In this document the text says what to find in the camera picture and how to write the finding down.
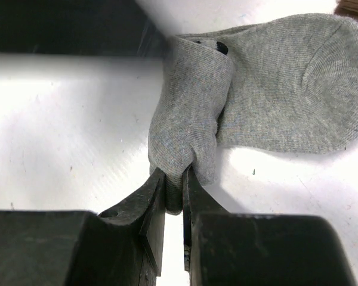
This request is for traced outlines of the grey sock with black stripes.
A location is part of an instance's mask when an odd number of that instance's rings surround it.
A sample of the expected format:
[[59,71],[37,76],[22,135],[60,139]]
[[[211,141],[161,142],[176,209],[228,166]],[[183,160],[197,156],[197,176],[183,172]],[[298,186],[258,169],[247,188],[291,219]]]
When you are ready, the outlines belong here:
[[358,137],[358,22],[298,14],[172,36],[148,137],[166,175],[166,210],[182,211],[182,174],[215,180],[221,147],[326,154]]

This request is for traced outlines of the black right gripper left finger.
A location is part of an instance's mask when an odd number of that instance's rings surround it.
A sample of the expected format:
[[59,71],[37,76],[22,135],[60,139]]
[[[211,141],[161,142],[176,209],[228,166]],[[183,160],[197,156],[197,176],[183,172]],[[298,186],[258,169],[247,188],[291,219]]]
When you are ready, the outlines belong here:
[[165,174],[156,169],[127,198],[88,216],[76,245],[75,285],[155,285],[162,271]]

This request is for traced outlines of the brown striped sock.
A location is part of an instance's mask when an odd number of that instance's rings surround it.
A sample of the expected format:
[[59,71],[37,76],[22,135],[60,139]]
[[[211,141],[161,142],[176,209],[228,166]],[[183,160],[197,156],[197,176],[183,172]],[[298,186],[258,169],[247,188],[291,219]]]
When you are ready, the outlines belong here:
[[340,0],[337,4],[338,11],[358,16],[358,0]]

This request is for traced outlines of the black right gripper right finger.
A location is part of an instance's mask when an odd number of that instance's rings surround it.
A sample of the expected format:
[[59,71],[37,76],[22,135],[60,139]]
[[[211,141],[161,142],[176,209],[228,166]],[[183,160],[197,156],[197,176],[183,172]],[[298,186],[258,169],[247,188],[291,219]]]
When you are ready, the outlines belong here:
[[355,285],[340,239],[318,216],[230,213],[183,173],[185,269],[192,285]]

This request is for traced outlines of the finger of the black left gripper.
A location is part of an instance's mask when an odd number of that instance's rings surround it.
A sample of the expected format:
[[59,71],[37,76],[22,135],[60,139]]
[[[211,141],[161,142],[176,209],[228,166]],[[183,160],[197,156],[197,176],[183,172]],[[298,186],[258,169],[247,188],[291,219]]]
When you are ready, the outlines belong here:
[[136,1],[0,1],[0,52],[162,58],[168,49]]

